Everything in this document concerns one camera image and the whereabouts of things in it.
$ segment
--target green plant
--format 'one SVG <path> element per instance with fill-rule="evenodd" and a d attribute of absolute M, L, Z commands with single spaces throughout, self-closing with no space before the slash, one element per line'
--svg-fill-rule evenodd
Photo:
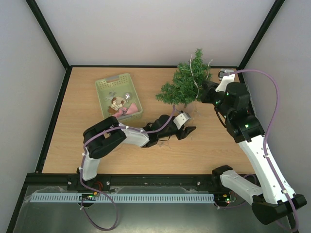
<path fill-rule="evenodd" d="M 190 63 L 179 63 L 173 76 L 173 83 L 165 83 L 161 93 L 155 96 L 156 99 L 168 104 L 181 103 L 185 106 L 195 100 L 200 101 L 203 93 L 202 82 L 210 80 L 211 77 L 209 64 L 203 63 L 202 55 L 202 49 L 197 49 L 195 58 L 189 61 L 191 66 Z"/>

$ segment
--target small toy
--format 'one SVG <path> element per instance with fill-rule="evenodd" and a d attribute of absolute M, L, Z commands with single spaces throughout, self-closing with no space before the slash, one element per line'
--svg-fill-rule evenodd
<path fill-rule="evenodd" d="M 126 103 L 126 100 L 120 96 L 114 97 L 111 100 L 111 105 L 108 107 L 108 112 L 111 114 L 115 114 L 118 112 L 119 108 L 122 108 Z"/>

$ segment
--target wooden tabletop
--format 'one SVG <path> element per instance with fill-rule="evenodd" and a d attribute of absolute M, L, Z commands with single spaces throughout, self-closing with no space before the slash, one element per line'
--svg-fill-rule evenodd
<path fill-rule="evenodd" d="M 155 99 L 161 86 L 171 81 L 175 68 L 74 67 L 54 130 L 43 173 L 75 173 L 81 165 L 83 132 L 103 120 L 95 81 L 130 73 L 143 114 L 142 119 L 126 124 L 144 127 L 162 114 L 170 115 L 172 106 Z M 217 81 L 218 69 L 211 69 Z M 121 144 L 101 160 L 98 173 L 106 174 L 211 174 L 229 165 L 238 173 L 254 173 L 246 155 L 216 117 L 212 104 L 196 102 L 193 120 L 196 126 L 187 138 L 158 142 L 150 148 Z"/>

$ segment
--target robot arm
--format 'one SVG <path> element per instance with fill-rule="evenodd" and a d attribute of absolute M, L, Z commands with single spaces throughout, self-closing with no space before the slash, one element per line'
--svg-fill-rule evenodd
<path fill-rule="evenodd" d="M 244 198 L 252 206 L 259 221 L 266 225 L 292 212 L 284 192 L 289 194 L 296 209 L 307 202 L 304 196 L 296 194 L 285 180 L 269 151 L 268 156 L 286 190 L 280 187 L 263 152 L 264 130 L 259 120 L 248 109 L 250 94 L 245 84 L 234 82 L 234 75 L 224 75 L 229 72 L 232 70 L 219 73 L 219 76 L 222 76 L 220 84 L 211 81 L 203 83 L 205 91 L 201 101 L 214 105 L 221 122 L 220 115 L 223 116 L 225 122 L 222 124 L 247 155 L 261 187 L 241 177 L 229 166 L 219 167 L 213 170 L 213 174 L 218 176 L 219 185 L 233 190 Z"/>
<path fill-rule="evenodd" d="M 147 148 L 157 144 L 160 138 L 172 135 L 176 135 L 178 140 L 184 139 L 196 129 L 193 126 L 184 129 L 184 125 L 190 120 L 190 116 L 187 113 L 181 112 L 178 116 L 173 116 L 164 129 L 157 132 L 169 118 L 170 116 L 168 115 L 162 115 L 155 122 L 148 123 L 141 129 L 134 129 L 119 123 L 114 116 L 111 116 L 87 129 L 83 133 L 84 143 L 100 132 L 120 127 L 120 129 L 111 131 L 109 136 L 105 137 L 102 135 L 88 143 L 86 153 L 83 153 L 83 156 L 85 156 L 82 170 L 83 180 L 88 181 L 95 178 L 101 158 L 109 154 L 121 143 Z"/>

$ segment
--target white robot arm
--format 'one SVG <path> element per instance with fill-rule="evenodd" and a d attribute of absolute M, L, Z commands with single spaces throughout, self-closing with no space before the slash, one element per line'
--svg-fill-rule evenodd
<path fill-rule="evenodd" d="M 260 187 L 238 175 L 229 166 L 219 167 L 213 170 L 213 174 L 219 176 L 221 185 L 245 199 L 252 206 L 259 221 L 267 225 L 293 211 L 285 193 L 292 199 L 296 209 L 306 205 L 307 202 L 304 196 L 296 194 L 285 180 L 268 145 L 268 155 L 265 155 L 263 150 L 265 133 L 259 120 L 249 112 L 249 92 L 245 84 L 234 82 L 234 74 L 227 75 L 231 72 L 233 70 L 221 70 L 220 84 L 206 81 L 203 84 L 205 92 L 201 101 L 214 105 L 219 120 L 247 155 Z M 225 122 L 222 122 L 220 115 L 224 117 Z M 267 157 L 285 189 L 279 184 Z"/>

